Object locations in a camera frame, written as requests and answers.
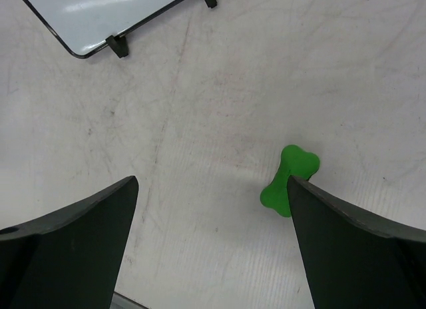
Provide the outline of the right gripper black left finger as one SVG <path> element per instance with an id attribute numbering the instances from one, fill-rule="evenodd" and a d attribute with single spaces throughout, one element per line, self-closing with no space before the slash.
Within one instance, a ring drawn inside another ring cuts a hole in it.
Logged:
<path id="1" fill-rule="evenodd" d="M 138 197 L 128 176 L 1 229 L 2 308 L 109 308 Z"/>

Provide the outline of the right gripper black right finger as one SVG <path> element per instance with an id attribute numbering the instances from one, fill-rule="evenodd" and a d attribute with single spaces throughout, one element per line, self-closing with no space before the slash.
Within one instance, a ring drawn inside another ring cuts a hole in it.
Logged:
<path id="1" fill-rule="evenodd" d="M 424 308 L 425 231 L 295 176 L 288 197 L 315 308 Z"/>

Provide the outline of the green bone-shaped eraser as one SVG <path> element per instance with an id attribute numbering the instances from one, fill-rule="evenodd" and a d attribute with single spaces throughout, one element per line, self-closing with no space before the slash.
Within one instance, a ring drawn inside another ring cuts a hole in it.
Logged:
<path id="1" fill-rule="evenodd" d="M 272 182 L 260 193 L 260 202 L 280 216 L 291 217 L 287 183 L 290 176 L 309 180 L 320 169 L 318 155 L 297 145 L 283 148 L 280 163 Z"/>

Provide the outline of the black-framed whiteboard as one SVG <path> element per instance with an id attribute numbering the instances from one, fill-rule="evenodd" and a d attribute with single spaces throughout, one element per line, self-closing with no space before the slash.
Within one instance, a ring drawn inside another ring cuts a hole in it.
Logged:
<path id="1" fill-rule="evenodd" d="M 57 41 L 78 59 L 107 46 L 183 0 L 22 0 Z"/>

